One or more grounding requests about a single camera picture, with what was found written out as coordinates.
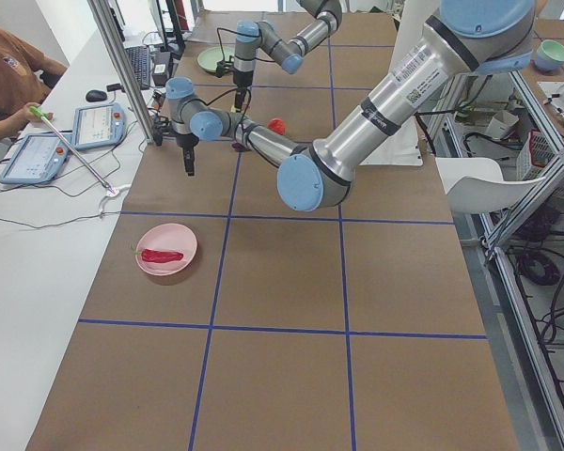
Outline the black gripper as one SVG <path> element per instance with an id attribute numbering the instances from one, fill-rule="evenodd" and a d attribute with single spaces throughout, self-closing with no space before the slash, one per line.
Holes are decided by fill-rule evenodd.
<path id="1" fill-rule="evenodd" d="M 255 71 L 255 60 L 233 58 L 232 60 L 220 60 L 216 63 L 215 75 L 221 78 L 225 73 L 231 72 L 233 83 L 237 87 L 234 95 L 233 110 L 242 111 L 247 96 L 247 90 L 253 84 Z"/>
<path id="2" fill-rule="evenodd" d="M 152 139 L 156 146 L 160 146 L 166 137 L 173 137 L 177 145 L 182 148 L 184 169 L 189 177 L 195 175 L 195 148 L 198 138 L 183 122 L 168 117 L 154 117 L 152 121 Z"/>

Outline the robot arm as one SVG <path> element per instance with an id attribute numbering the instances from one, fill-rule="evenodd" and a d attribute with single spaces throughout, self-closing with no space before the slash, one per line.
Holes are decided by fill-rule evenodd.
<path id="1" fill-rule="evenodd" d="M 241 112 L 249 88 L 253 85 L 258 50 L 274 63 L 294 74 L 303 65 L 305 56 L 336 33 L 342 23 L 339 1 L 299 1 L 314 22 L 290 40 L 284 40 L 267 21 L 238 21 L 232 59 L 233 83 L 236 86 L 233 112 Z"/>
<path id="2" fill-rule="evenodd" d="M 165 84 L 170 122 L 183 150 L 229 137 L 277 169 L 276 187 L 293 210 L 333 207 L 349 195 L 357 166 L 400 130 L 457 74 L 494 74 L 528 65 L 533 1 L 443 1 L 422 25 L 417 44 L 330 135 L 300 146 L 240 111 L 211 108 L 192 81 Z"/>

